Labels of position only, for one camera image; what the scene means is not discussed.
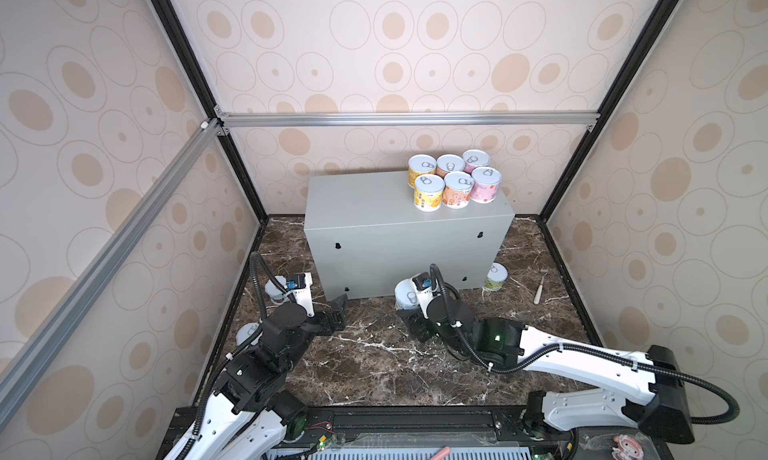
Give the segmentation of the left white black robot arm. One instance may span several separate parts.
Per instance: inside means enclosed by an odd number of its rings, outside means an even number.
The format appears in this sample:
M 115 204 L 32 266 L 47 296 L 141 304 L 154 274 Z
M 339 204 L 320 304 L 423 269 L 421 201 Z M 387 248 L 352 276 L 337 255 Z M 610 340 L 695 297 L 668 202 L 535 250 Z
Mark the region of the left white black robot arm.
M 290 301 L 267 316 L 204 388 L 187 431 L 168 459 L 259 459 L 278 444 L 299 439 L 307 406 L 284 389 L 288 374 L 312 341 L 346 327 L 348 297 L 310 316 Z

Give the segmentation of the yellow label can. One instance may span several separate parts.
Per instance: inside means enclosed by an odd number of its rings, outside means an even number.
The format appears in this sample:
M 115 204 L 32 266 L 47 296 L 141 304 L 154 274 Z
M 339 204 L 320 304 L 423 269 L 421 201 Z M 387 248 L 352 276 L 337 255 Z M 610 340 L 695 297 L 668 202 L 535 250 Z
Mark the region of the yellow label can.
M 408 185 L 414 189 L 419 176 L 433 174 L 436 170 L 436 160 L 425 154 L 412 156 L 408 160 Z

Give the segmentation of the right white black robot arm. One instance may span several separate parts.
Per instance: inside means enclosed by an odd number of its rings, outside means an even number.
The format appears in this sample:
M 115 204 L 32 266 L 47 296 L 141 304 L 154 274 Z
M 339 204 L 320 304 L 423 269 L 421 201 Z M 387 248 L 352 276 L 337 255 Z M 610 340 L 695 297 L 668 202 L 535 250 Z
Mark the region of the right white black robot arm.
M 398 316 L 420 342 L 446 349 L 490 374 L 534 371 L 586 384 L 584 391 L 536 391 L 522 414 L 531 434 L 585 427 L 628 427 L 672 444 L 691 444 L 696 425 L 738 418 L 738 401 L 723 388 L 685 374 L 673 352 L 652 346 L 628 352 L 556 337 L 524 323 L 477 317 L 450 285 L 426 275 L 395 288 Z

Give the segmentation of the brown orange label can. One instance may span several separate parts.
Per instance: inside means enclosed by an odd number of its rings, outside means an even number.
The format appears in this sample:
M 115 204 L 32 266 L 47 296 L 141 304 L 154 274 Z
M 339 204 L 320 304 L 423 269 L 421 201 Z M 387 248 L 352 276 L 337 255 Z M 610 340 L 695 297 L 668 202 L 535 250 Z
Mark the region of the brown orange label can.
M 474 180 L 464 172 L 451 172 L 444 177 L 442 203 L 450 209 L 463 209 L 470 203 Z

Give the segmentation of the orange pink label can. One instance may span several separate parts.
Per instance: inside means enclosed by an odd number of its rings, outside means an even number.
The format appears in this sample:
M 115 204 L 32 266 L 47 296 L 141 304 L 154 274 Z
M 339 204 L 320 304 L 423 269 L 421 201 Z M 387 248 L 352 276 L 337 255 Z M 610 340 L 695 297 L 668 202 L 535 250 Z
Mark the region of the orange pink label can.
M 436 161 L 435 174 L 445 178 L 449 173 L 463 172 L 465 161 L 462 157 L 453 154 L 441 155 Z

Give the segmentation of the teal label can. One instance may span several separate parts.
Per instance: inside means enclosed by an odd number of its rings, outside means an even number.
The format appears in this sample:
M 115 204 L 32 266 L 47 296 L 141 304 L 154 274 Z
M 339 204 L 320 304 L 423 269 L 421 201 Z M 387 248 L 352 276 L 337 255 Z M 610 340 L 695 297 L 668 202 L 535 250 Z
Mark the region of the teal label can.
M 276 280 L 280 285 L 286 289 L 286 278 L 280 275 L 276 276 Z M 271 280 L 268 280 L 264 286 L 264 292 L 270 298 L 271 302 L 275 305 L 280 305 L 285 301 L 285 295 L 283 291 L 276 286 Z

